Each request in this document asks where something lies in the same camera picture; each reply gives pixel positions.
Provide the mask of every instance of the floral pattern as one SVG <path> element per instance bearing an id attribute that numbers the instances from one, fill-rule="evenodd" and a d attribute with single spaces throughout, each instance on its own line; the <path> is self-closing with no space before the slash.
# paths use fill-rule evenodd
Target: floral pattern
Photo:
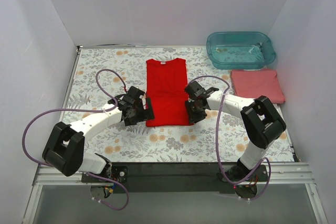
<path id="1" fill-rule="evenodd" d="M 97 110 L 109 100 L 94 79 L 100 69 L 113 69 L 128 87 L 136 86 L 146 90 L 146 60 L 167 61 L 174 58 L 186 59 L 188 80 L 202 75 L 219 76 L 230 83 L 228 93 L 233 93 L 230 71 L 214 68 L 204 47 L 83 49 L 76 66 L 67 107 Z M 112 73 L 102 72 L 99 82 L 112 95 L 124 93 L 120 79 Z M 226 88 L 225 83 L 214 78 L 204 78 L 199 82 L 206 88 Z M 88 115 L 89 113 L 66 112 L 63 121 L 70 123 Z M 217 111 L 207 111 L 206 119 L 193 126 L 146 127 L 142 122 L 125 127 L 121 122 L 87 141 L 85 150 L 102 154 L 113 162 L 215 162 L 217 115 Z M 247 144 L 248 137 L 242 120 L 223 113 L 219 127 L 222 161 L 237 161 Z M 286 134 L 273 143 L 267 156 L 274 162 L 293 162 Z"/>

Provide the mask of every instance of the wall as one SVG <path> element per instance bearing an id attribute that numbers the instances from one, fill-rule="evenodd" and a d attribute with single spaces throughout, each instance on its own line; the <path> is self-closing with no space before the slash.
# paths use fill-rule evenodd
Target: wall
<path id="1" fill-rule="evenodd" d="M 269 33 L 289 133 L 310 164 L 329 223 L 336 220 L 335 20 L 336 0 L 287 0 Z"/>
<path id="2" fill-rule="evenodd" d="M 215 31 L 268 33 L 286 0 L 52 0 L 76 45 L 204 45 Z"/>
<path id="3" fill-rule="evenodd" d="M 50 0 L 0 2 L 0 223 L 21 223 L 37 167 L 24 156 L 22 133 L 36 114 L 62 105 L 76 48 Z M 34 157 L 58 117 L 28 132 Z"/>

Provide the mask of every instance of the plastic container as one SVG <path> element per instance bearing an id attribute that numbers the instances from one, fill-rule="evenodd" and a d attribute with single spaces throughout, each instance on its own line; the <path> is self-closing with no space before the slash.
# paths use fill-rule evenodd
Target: plastic container
<path id="1" fill-rule="evenodd" d="M 261 69 L 276 57 L 271 40 L 252 31 L 210 34 L 206 51 L 217 69 Z"/>

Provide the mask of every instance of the purple cable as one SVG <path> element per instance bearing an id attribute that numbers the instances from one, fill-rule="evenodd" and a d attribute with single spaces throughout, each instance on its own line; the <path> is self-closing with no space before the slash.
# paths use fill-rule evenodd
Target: purple cable
<path id="1" fill-rule="evenodd" d="M 257 195 L 256 197 L 252 198 L 252 199 L 257 199 L 257 198 L 259 198 L 259 197 L 265 192 L 265 190 L 266 190 L 266 188 L 267 188 L 267 186 L 268 186 L 268 184 L 269 184 L 270 177 L 271 177 L 271 166 L 270 166 L 270 162 L 269 162 L 268 158 L 264 157 L 264 158 L 262 158 L 262 159 L 256 164 L 256 166 L 255 166 L 255 167 L 249 172 L 249 174 L 247 174 L 243 179 L 241 179 L 241 180 L 239 180 L 239 181 L 236 181 L 236 182 L 229 180 L 229 178 L 228 178 L 228 177 L 226 176 L 226 174 L 225 174 L 225 171 L 224 171 L 224 169 L 223 169 L 222 162 L 221 162 L 221 159 L 220 159 L 221 157 L 220 157 L 220 155 L 219 155 L 218 134 L 219 134 L 219 121 L 220 121 L 220 119 L 221 119 L 220 115 L 221 115 L 221 113 L 222 113 L 222 109 L 223 109 L 223 105 L 224 105 L 225 94 L 226 94 L 226 92 L 229 90 L 229 88 L 230 88 L 230 84 L 229 84 L 227 81 L 225 81 L 225 80 L 223 80 L 222 78 L 217 77 L 217 76 L 199 76 L 199 77 L 196 77 L 196 78 L 194 78 L 193 80 L 191 80 L 189 83 L 191 83 L 191 82 L 193 82 L 193 81 L 195 81 L 195 80 L 197 80 L 197 79 L 199 79 L 199 78 L 203 78 L 203 77 L 211 77 L 211 78 L 215 78 L 215 79 L 221 80 L 221 81 L 223 81 L 223 82 L 225 82 L 225 83 L 227 84 L 227 88 L 224 90 L 222 99 L 221 99 L 221 101 L 220 101 L 219 110 L 218 110 L 218 116 L 217 116 L 217 121 L 216 121 L 216 131 L 215 131 L 215 135 L 216 135 L 216 136 L 215 136 L 216 156 L 217 156 L 218 166 L 219 166 L 219 169 L 220 169 L 220 171 L 221 171 L 221 174 L 223 175 L 223 177 L 225 178 L 225 180 L 228 181 L 228 182 L 229 182 L 230 184 L 232 184 L 232 185 L 238 185 L 238 184 L 244 182 L 245 180 L 247 180 L 247 179 L 248 179 L 248 178 L 255 172 L 255 170 L 259 167 L 259 165 L 260 165 L 264 160 L 266 160 L 267 163 L 268 163 L 268 167 L 269 167 L 269 176 L 268 176 L 267 182 L 266 182 L 266 184 L 265 184 L 265 187 L 264 187 L 264 189 L 261 191 L 261 193 L 260 193 L 259 195 Z"/>
<path id="2" fill-rule="evenodd" d="M 92 174 L 92 173 L 86 173 L 86 174 L 87 174 L 88 176 L 92 177 L 92 178 L 104 179 L 104 180 L 106 180 L 106 181 L 108 181 L 108 182 L 112 182 L 113 184 L 116 184 L 116 185 L 120 186 L 120 187 L 125 191 L 126 196 L 127 196 L 127 200 L 126 200 L 125 205 L 123 205 L 122 207 L 119 207 L 119 208 L 118 208 L 118 207 L 114 207 L 114 206 L 112 206 L 111 204 L 107 203 L 107 202 L 104 201 L 104 200 L 101 200 L 101 199 L 99 199 L 99 198 L 94 197 L 94 199 L 95 199 L 96 201 L 98 201 L 98 202 L 100 201 L 100 202 L 103 203 L 104 205 L 106 205 L 106 206 L 108 206 L 109 208 L 112 208 L 113 210 L 116 210 L 116 211 L 120 211 L 120 210 L 124 209 L 124 208 L 127 206 L 128 201 L 129 201 L 129 199 L 130 199 L 130 195 L 129 195 L 129 193 L 128 193 L 126 187 L 124 187 L 121 183 L 119 183 L 119 182 L 117 182 L 117 181 L 115 181 L 115 180 L 111 180 L 111 179 L 109 179 L 109 178 L 100 177 L 100 176 L 95 175 L 95 174 Z"/>
<path id="3" fill-rule="evenodd" d="M 111 70 L 111 69 L 101 69 L 99 70 L 97 73 L 96 73 L 96 83 L 98 85 L 98 87 L 110 98 L 112 98 L 114 100 L 114 106 L 110 109 L 107 109 L 107 110 L 82 110 L 82 109 L 54 109 L 54 110 L 48 110 L 48 111 L 45 111 L 39 115 L 37 115 L 36 117 L 34 117 L 29 123 L 28 125 L 26 126 L 25 130 L 23 131 L 23 136 L 22 136 L 22 149 L 23 149 L 23 152 L 26 154 L 26 156 L 33 162 L 37 163 L 37 164 L 40 164 L 40 165 L 45 165 L 45 166 L 51 166 L 49 165 L 48 163 L 45 163 L 45 162 L 41 162 L 35 158 L 33 158 L 27 151 L 27 148 L 26 148 L 26 135 L 27 135 L 27 132 L 28 132 L 28 129 L 30 128 L 30 126 L 37 120 L 39 119 L 41 116 L 44 116 L 46 114 L 49 114 L 49 113 L 53 113 L 53 112 L 60 112 L 60 111 L 73 111 L 73 112 L 90 112 L 90 113 L 103 113 L 103 112 L 109 112 L 109 111 L 112 111 L 114 110 L 117 105 L 118 105 L 118 102 L 117 100 L 111 96 L 108 92 L 106 92 L 103 87 L 100 85 L 99 81 L 98 81 L 98 75 L 99 73 L 103 72 L 103 71 L 108 71 L 108 72 L 112 72 L 112 73 L 115 73 L 119 79 L 121 80 L 121 82 L 123 83 L 124 85 L 124 90 L 125 92 L 127 91 L 126 90 L 126 84 L 125 82 L 123 81 L 123 79 L 120 77 L 120 75 L 118 75 L 115 71 Z M 92 173 L 87 173 L 87 175 L 91 176 L 91 177 L 94 177 L 94 178 L 98 178 L 98 179 L 103 179 L 103 180 L 106 180 L 106 181 L 109 181 L 109 182 L 112 182 L 118 186 L 120 186 L 126 193 L 127 195 L 127 201 L 125 203 L 124 206 L 120 207 L 120 208 L 117 208 L 117 207 L 114 207 L 112 206 L 111 204 L 107 203 L 106 201 L 104 200 L 101 200 L 101 199 L 98 199 L 98 198 L 94 198 L 95 200 L 97 200 L 98 202 L 101 202 L 103 203 L 104 205 L 108 206 L 109 208 L 113 209 L 113 210 L 122 210 L 124 209 L 127 204 L 128 204 L 128 201 L 129 201 L 129 193 L 127 191 L 127 189 L 119 182 L 115 181 L 115 180 L 112 180 L 112 179 L 109 179 L 109 178 L 104 178 L 104 177 L 100 177 L 100 176 L 97 176 L 95 174 L 92 174 Z"/>

